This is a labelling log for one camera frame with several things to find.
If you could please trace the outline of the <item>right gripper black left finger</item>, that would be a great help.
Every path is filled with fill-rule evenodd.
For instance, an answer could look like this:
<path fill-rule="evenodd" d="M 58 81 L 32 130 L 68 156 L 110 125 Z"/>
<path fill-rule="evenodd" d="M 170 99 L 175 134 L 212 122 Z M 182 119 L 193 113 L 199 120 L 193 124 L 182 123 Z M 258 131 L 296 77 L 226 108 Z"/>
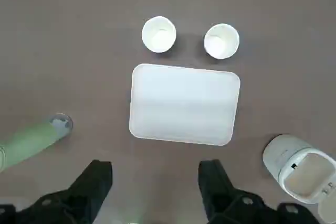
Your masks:
<path fill-rule="evenodd" d="M 112 188 L 112 163 L 93 160 L 69 188 L 18 211 L 1 204 L 1 223 L 93 223 Z"/>

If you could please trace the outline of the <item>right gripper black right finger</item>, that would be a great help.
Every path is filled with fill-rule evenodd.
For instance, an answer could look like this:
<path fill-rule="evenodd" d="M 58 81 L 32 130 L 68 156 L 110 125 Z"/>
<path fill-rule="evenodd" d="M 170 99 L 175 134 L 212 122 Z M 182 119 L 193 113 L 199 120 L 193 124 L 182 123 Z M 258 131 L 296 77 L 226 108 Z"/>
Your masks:
<path fill-rule="evenodd" d="M 304 206 L 285 202 L 276 209 L 263 199 L 237 189 L 217 159 L 201 161 L 198 185 L 208 223 L 318 223 Z"/>

